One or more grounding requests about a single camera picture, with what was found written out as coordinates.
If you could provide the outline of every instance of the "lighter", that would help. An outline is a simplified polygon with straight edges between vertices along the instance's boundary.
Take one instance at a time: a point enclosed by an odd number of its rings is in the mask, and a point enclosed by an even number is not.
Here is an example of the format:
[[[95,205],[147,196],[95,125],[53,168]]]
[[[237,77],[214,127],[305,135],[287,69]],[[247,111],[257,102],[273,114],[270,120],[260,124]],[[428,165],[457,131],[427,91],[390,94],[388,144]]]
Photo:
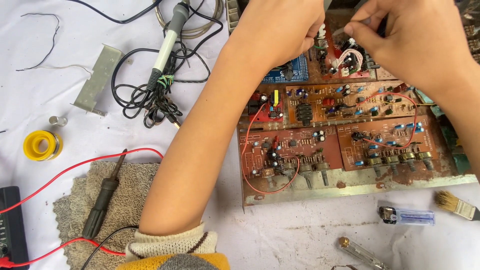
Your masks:
[[[347,251],[351,255],[359,258],[362,260],[364,263],[369,264],[370,266],[374,267],[375,269],[380,269],[380,270],[390,270],[388,266],[386,266],[384,263],[382,263],[379,259],[375,258],[375,256],[366,251],[363,247],[359,246],[358,244],[350,241],[346,237],[340,237],[338,240],[340,243],[340,246],[342,247],[343,250]]]
[[[380,206],[378,213],[384,223],[387,224],[435,225],[435,213],[433,211]]]

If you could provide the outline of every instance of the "table surface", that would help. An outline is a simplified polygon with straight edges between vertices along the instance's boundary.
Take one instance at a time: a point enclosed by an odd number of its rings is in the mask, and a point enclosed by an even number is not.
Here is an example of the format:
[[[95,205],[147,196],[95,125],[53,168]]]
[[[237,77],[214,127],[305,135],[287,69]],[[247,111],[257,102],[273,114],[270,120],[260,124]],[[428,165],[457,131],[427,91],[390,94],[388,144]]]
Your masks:
[[[118,0],[89,0],[88,3],[114,18],[127,18],[151,2]],[[192,1],[195,7],[200,1]],[[165,1],[162,10],[171,11],[175,1]],[[207,0],[200,9],[211,14],[214,1]],[[85,70],[33,69],[16,72],[40,62],[50,50],[56,25],[51,16],[26,16],[29,12],[54,13],[60,19],[56,45],[44,66],[77,64],[91,70],[103,46],[124,53],[136,48],[160,47],[161,28],[154,12],[140,19],[118,25],[90,9],[64,0],[4,1],[0,10],[0,184],[17,185],[21,197],[26,197],[61,170],[124,148],[152,147],[165,153],[177,129],[164,123],[153,129],[143,127],[141,119],[128,120],[122,116],[107,86],[98,97],[98,109],[106,117],[85,113],[73,103],[86,79]],[[165,12],[168,20],[171,12]],[[225,14],[222,21],[226,23]],[[186,26],[197,27],[204,20],[196,18]],[[199,50],[210,68],[228,38],[228,30],[207,41]],[[193,48],[199,40],[186,44]],[[117,83],[141,85],[148,80],[156,55],[150,52],[135,54],[133,65],[125,65]],[[178,78],[201,79],[206,75],[198,59],[189,60],[177,73]],[[172,86],[172,98],[187,115],[204,84]],[[127,92],[120,95],[127,97]],[[49,126],[52,115],[65,116],[68,124],[57,130]],[[22,142],[34,130],[57,131],[64,140],[62,153],[54,160],[34,162],[22,151]],[[480,238],[479,224],[437,209],[432,202],[433,189],[397,191],[382,194],[345,196],[302,202],[287,202],[250,207],[242,210],[240,168],[237,135],[233,135],[216,188],[204,214],[207,228],[219,234],[217,251],[225,253],[232,269],[325,269],[354,265],[367,269],[357,259],[339,250],[337,239],[350,237],[375,253],[393,269],[478,269],[480,258],[475,256]],[[126,157],[127,162],[158,162],[153,153],[139,152]],[[30,258],[37,258],[58,247],[57,223],[52,202],[68,195],[74,177],[83,177],[84,165],[69,171],[47,189],[22,206]],[[480,205],[480,186],[477,183],[446,188],[459,198]],[[436,213],[434,227],[387,225],[379,221],[378,205],[431,209]],[[34,263],[30,269],[66,270],[66,257],[57,252]]]

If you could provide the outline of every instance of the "yellow solder spool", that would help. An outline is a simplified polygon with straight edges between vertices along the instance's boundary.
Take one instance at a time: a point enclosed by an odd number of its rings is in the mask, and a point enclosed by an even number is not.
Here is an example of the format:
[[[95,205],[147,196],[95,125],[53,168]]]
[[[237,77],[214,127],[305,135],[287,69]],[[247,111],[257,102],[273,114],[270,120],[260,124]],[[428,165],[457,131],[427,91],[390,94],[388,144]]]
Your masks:
[[[47,149],[40,150],[40,143],[45,141]],[[63,149],[63,141],[58,134],[46,130],[37,130],[30,133],[24,141],[24,154],[34,161],[52,160]]]

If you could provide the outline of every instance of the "voltage tester screwdriver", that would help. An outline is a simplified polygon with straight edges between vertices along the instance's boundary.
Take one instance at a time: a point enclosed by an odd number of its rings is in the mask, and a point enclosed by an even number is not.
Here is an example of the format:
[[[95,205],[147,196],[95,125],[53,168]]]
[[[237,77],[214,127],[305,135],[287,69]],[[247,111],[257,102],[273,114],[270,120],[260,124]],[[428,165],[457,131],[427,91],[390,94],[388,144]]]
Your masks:
[[[102,181],[100,193],[96,198],[95,205],[90,210],[88,215],[87,222],[85,223],[84,231],[82,232],[82,237],[85,239],[93,239],[97,236],[100,228],[102,227],[103,220],[107,214],[108,205],[112,199],[112,195],[119,186],[119,181],[117,179],[117,174],[120,171],[120,167],[125,159],[125,155],[121,155],[115,169],[113,170],[110,178],[105,178]]]

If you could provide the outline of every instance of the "red probe wire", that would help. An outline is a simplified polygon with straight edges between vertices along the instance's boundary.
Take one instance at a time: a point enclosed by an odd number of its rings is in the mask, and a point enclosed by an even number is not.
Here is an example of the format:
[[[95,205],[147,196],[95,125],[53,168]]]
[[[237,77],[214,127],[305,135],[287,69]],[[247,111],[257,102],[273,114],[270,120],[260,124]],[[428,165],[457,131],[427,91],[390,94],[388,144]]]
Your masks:
[[[245,179],[245,181],[247,182],[247,184],[256,192],[258,193],[262,193],[262,194],[273,194],[273,193],[278,193],[284,189],[286,189],[292,182],[293,180],[295,179],[295,176],[297,176],[298,172],[299,172],[299,168],[300,168],[300,159],[297,157],[297,156],[293,156],[293,155],[287,155],[287,156],[282,156],[282,158],[285,158],[285,157],[295,157],[297,159],[297,171],[295,172],[295,174],[293,175],[292,177],[292,180],[290,180],[290,182],[288,182],[284,187],[280,188],[279,190],[276,190],[276,191],[261,191],[261,190],[258,190],[256,188],[254,188],[252,186],[252,184],[250,184],[250,182],[248,182],[248,179],[247,177],[245,176],[245,172],[243,171],[243,154],[245,153],[245,149],[247,148],[247,144],[248,144],[248,133],[250,132],[250,128],[253,124],[253,121],[255,120],[255,118],[257,118],[257,115],[260,113],[260,111],[262,110],[262,108],[265,106],[265,103],[260,107],[260,109],[258,110],[257,114],[252,118],[252,120],[250,121],[250,124],[248,125],[248,129],[247,129],[247,134],[245,136],[245,146],[243,147],[243,150],[241,152],[241,155],[240,155],[240,167],[241,167],[241,175],[243,177],[243,179]]]
[[[25,199],[21,200],[20,202],[4,209],[4,210],[1,210],[0,211],[0,214],[1,213],[5,213],[7,211],[10,211],[12,210],[13,208],[21,205],[22,203],[28,201],[29,199],[31,199],[33,196],[37,195],[40,191],[42,191],[43,189],[45,189],[47,186],[49,186],[51,183],[53,183],[53,181],[55,181],[57,178],[59,178],[60,176],[62,176],[64,173],[70,171],[71,169],[74,169],[80,165],[83,165],[83,164],[86,164],[86,163],[89,163],[89,162],[92,162],[92,161],[95,161],[95,160],[102,160],[102,159],[108,159],[108,158],[113,158],[113,157],[118,157],[118,156],[123,156],[123,155],[126,155],[126,154],[130,154],[130,153],[133,153],[133,152],[138,152],[138,151],[144,151],[144,150],[148,150],[148,151],[152,151],[152,152],[155,152],[156,154],[158,154],[161,158],[163,158],[163,155],[160,154],[160,152],[158,152],[157,150],[153,149],[153,148],[138,148],[138,149],[134,149],[134,150],[130,150],[130,151],[127,151],[127,152],[123,152],[123,153],[120,153],[120,154],[114,154],[114,155],[108,155],[108,156],[102,156],[102,157],[98,157],[98,158],[93,158],[93,159],[89,159],[89,160],[86,160],[86,161],[82,161],[80,163],[77,163],[71,167],[68,167],[66,169],[64,169],[63,171],[61,171],[59,174],[55,175],[55,177],[52,178],[52,180],[48,181],[45,185],[43,185],[41,188],[39,188],[37,191],[35,191],[34,193],[32,193],[30,196],[26,197]],[[77,242],[77,241],[87,241],[89,243],[92,243],[93,245],[95,246],[99,246],[100,244],[93,241],[93,240],[88,240],[88,239],[85,239],[83,237],[79,237],[79,238],[75,238],[75,239],[72,239],[64,244],[62,244],[61,246],[55,248],[54,250],[48,252],[47,254],[41,256],[41,257],[38,257],[34,260],[31,260],[31,261],[28,261],[28,262],[24,262],[24,263],[13,263],[11,261],[9,261],[9,258],[8,257],[3,257],[3,258],[0,258],[0,267],[7,267],[7,268],[12,268],[12,267],[20,267],[20,266],[26,266],[26,265],[29,265],[31,263],[34,263],[36,261],[39,261],[49,255],[51,255],[52,253],[58,251],[59,249],[62,249],[64,248],[66,245],[69,245],[73,242]],[[100,247],[100,250],[102,251],[105,251],[107,253],[110,253],[110,254],[113,254],[113,255],[119,255],[119,256],[125,256],[125,253],[123,252],[117,252],[117,251],[113,251],[113,250],[110,250],[110,249],[107,249],[107,248],[104,248],[104,247]]]
[[[413,99],[411,99],[410,97],[407,97],[407,96],[405,96],[405,95],[398,94],[398,93],[389,93],[389,94],[404,97],[404,98],[410,100],[410,101],[413,103],[413,105],[415,106],[415,116],[414,116],[414,118],[413,118],[413,122],[414,122],[415,126],[413,127],[413,131],[412,131],[412,135],[410,136],[410,140],[408,140],[408,143],[407,143],[406,145],[402,146],[402,147],[395,147],[395,146],[389,146],[389,145],[379,144],[379,143],[377,143],[377,142],[374,142],[374,141],[372,141],[372,140],[368,140],[368,139],[365,139],[365,138],[364,138],[363,140],[364,140],[364,141],[367,141],[367,142],[369,142],[369,143],[373,143],[373,144],[376,144],[376,145],[379,145],[379,146],[383,146],[383,147],[389,147],[389,148],[395,148],[395,149],[407,148],[407,147],[409,147],[410,144],[412,143],[413,136],[415,135],[415,128],[416,128],[416,126],[417,126],[418,105],[415,103],[415,101],[414,101]],[[371,99],[371,98],[373,98],[373,97],[375,97],[375,96],[378,96],[378,95],[385,95],[385,93],[377,93],[377,94],[375,94],[375,95],[373,95],[373,96],[370,96],[370,97],[366,98],[364,101],[357,103],[356,106],[358,106],[358,105],[360,105],[360,104],[362,104],[362,103],[365,103],[365,102],[367,102],[367,100],[369,100],[369,99]]]
[[[27,265],[32,264],[32,263],[34,263],[34,262],[36,262],[36,261],[39,261],[39,260],[41,260],[41,259],[43,259],[43,258],[45,258],[45,257],[47,257],[47,256],[50,256],[52,253],[54,253],[54,252],[56,252],[56,251],[64,248],[66,245],[69,245],[69,244],[71,244],[71,243],[73,243],[73,242],[77,242],[77,241],[87,241],[87,242],[92,243],[94,246],[99,246],[99,245],[100,245],[99,243],[97,243],[97,242],[95,242],[95,241],[93,241],[93,240],[88,240],[88,239],[85,239],[85,238],[83,238],[83,237],[79,237],[79,238],[72,239],[72,240],[70,240],[70,241],[62,244],[61,246],[55,248],[54,250],[48,252],[47,254],[45,254],[45,255],[43,255],[43,256],[41,256],[41,257],[38,257],[38,258],[36,258],[36,259],[33,259],[33,260],[31,260],[31,261],[28,261],[28,262],[13,263],[13,262],[11,262],[11,261],[8,260],[8,259],[9,259],[8,257],[0,258],[0,267],[12,268],[12,267],[27,266]],[[113,254],[113,255],[125,256],[125,253],[123,253],[123,252],[113,251],[113,250],[110,250],[110,249],[107,249],[107,248],[104,248],[104,247],[100,247],[100,250],[105,251],[105,252],[110,253],[110,254]]]

